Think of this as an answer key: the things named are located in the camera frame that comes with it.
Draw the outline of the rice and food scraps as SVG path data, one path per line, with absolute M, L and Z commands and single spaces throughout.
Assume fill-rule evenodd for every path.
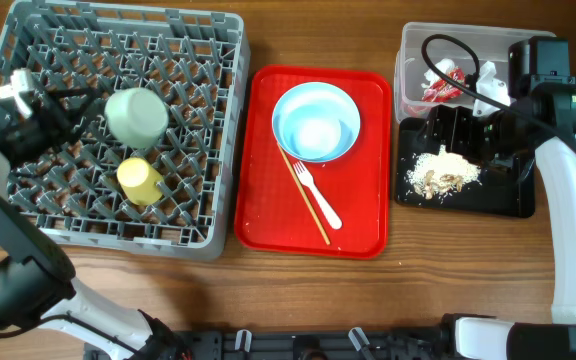
M 468 184 L 481 184 L 482 169 L 459 154 L 447 152 L 445 145 L 440 146 L 437 154 L 414 154 L 412 165 L 405 173 L 405 183 L 426 200 L 443 200 L 462 192 Z

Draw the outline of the green bowl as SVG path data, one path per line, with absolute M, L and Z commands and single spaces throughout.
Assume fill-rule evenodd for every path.
M 112 94 L 104 118 L 116 140 L 137 149 L 154 146 L 169 125 L 165 103 L 154 91 L 139 87 Z

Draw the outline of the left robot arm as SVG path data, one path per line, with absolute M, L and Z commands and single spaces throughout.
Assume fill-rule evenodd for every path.
M 0 339 L 34 329 L 59 331 L 112 359 L 190 359 L 189 345 L 141 310 L 122 307 L 83 284 L 63 249 L 9 202 L 11 170 L 74 143 L 95 103 L 91 88 L 46 92 L 32 102 L 16 98 L 23 121 L 0 127 Z

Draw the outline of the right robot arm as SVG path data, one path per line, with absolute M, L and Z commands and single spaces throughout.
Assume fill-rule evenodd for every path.
M 445 149 L 474 163 L 532 152 L 548 199 L 555 288 L 548 324 L 447 314 L 433 349 L 440 358 L 576 359 L 576 80 L 568 43 L 535 36 L 508 50 L 510 104 L 490 115 L 439 106 L 428 117 L 427 151 Z

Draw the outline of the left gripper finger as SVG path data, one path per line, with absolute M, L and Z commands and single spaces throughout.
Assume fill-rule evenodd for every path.
M 61 99 L 74 96 L 87 96 L 89 99 L 97 99 L 97 92 L 93 88 L 77 88 L 49 91 L 48 96 L 54 99 Z
M 95 140 L 97 142 L 106 142 L 107 136 L 100 128 L 103 117 L 83 117 L 81 122 L 76 125 L 66 135 L 66 142 L 74 145 L 80 140 Z

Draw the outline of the red snack wrapper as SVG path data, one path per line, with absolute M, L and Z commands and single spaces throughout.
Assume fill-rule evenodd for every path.
M 460 84 L 465 83 L 465 74 L 460 67 L 454 67 L 447 70 L 446 74 Z M 450 85 L 431 70 L 428 70 L 424 74 L 424 77 L 427 80 L 427 84 L 423 83 L 421 85 L 423 88 L 421 100 L 423 102 L 444 103 L 457 98 L 462 94 L 460 89 Z

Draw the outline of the white plastic fork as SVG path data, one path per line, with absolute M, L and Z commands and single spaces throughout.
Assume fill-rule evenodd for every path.
M 343 225 L 342 220 L 319 191 L 312 174 L 301 161 L 295 162 L 292 167 L 301 184 L 305 185 L 313 194 L 328 224 L 332 229 L 339 230 Z

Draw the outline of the wooden chopstick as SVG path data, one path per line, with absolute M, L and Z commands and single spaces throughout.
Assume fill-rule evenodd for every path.
M 331 245 L 330 239 L 329 239 L 323 225 L 321 224 L 314 208 L 312 207 L 312 204 L 311 204 L 310 200 L 308 199 L 308 196 L 306 195 L 306 193 L 303 189 L 303 186 L 302 186 L 300 180 L 298 179 L 297 174 L 296 174 L 292 164 L 290 163 L 286 153 L 284 152 L 284 150 L 282 149 L 282 147 L 280 146 L 280 144 L 278 142 L 276 142 L 276 146 L 277 146 L 277 148 L 281 154 L 281 157 L 282 157 L 282 159 L 286 165 L 286 168 L 288 169 L 288 171 L 289 171 L 289 173 L 293 179 L 293 182 L 297 186 L 297 189 L 298 189 L 298 191 L 299 191 L 299 193 L 300 193 L 300 195 L 301 195 L 301 197 L 302 197 L 302 199 L 303 199 L 303 201 L 304 201 L 304 203 L 305 203 L 305 205 L 306 205 L 306 207 L 307 207 L 307 209 L 311 215 L 311 218 L 313 219 L 314 223 L 316 224 L 316 226 L 317 226 L 317 228 L 318 228 L 318 230 L 319 230 L 319 232 L 323 238 L 323 241 L 325 242 L 325 244 L 327 246 L 330 246 Z

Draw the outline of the yellow cup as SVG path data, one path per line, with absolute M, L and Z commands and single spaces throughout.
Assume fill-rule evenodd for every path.
M 156 203 L 163 197 L 157 184 L 163 176 L 146 160 L 131 157 L 117 169 L 117 180 L 130 202 L 139 206 Z

